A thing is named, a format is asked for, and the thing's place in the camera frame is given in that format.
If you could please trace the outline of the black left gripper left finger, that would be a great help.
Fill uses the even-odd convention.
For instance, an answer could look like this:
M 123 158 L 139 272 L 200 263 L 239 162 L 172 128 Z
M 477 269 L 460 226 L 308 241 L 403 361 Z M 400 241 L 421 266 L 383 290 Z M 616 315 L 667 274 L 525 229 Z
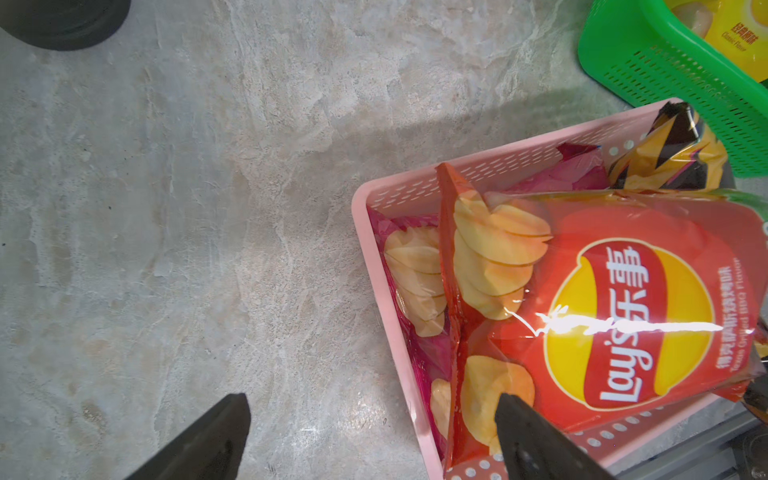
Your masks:
M 247 396 L 228 394 L 127 480 L 235 479 L 250 425 Z

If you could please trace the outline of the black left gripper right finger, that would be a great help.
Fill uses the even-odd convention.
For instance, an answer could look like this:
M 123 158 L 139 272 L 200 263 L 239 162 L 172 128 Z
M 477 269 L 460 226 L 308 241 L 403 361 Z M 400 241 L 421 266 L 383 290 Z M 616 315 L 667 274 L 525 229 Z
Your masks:
M 500 396 L 495 423 L 509 479 L 614 479 L 516 395 Z

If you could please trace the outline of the red Lay's chip bag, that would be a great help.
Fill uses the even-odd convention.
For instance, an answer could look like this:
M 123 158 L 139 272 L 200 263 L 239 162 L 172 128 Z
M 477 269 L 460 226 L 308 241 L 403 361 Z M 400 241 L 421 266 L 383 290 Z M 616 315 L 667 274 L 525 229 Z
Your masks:
M 501 451 L 519 397 L 581 432 L 760 376 L 767 202 L 732 189 L 478 191 L 437 169 L 453 367 L 443 467 Z

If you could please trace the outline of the pink Lay's chip bag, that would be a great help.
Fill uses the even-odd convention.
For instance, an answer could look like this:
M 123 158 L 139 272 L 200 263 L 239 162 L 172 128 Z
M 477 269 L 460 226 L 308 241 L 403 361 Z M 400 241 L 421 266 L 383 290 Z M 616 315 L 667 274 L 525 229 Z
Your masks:
M 561 154 L 558 163 L 502 192 L 514 195 L 609 186 L 598 146 L 563 143 L 557 150 Z M 372 209 L 368 214 L 431 433 L 443 458 L 448 443 L 452 360 L 439 219 L 436 214 L 388 218 Z

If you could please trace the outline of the black yellow chip bag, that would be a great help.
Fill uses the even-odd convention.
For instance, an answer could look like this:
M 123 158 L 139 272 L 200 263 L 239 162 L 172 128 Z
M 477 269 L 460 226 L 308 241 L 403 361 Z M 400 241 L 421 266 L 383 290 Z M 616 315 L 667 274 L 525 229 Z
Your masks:
M 645 138 L 608 169 L 610 187 L 703 191 L 720 187 L 728 165 L 723 142 L 687 102 L 668 102 Z

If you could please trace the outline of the green plastic basket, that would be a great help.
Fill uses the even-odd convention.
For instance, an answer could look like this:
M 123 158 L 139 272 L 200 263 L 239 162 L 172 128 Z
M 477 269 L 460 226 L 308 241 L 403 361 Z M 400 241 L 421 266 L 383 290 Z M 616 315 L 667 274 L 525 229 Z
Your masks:
M 577 53 L 590 77 L 635 107 L 671 98 L 690 103 L 725 144 L 736 176 L 766 176 L 766 88 L 664 2 L 594 2 Z

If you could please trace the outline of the yellow Lay's chip bag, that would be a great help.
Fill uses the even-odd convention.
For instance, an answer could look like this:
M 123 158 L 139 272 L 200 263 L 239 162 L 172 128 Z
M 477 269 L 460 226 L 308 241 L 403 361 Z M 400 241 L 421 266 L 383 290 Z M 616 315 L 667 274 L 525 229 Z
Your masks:
M 767 0 L 666 1 L 686 27 L 767 86 Z

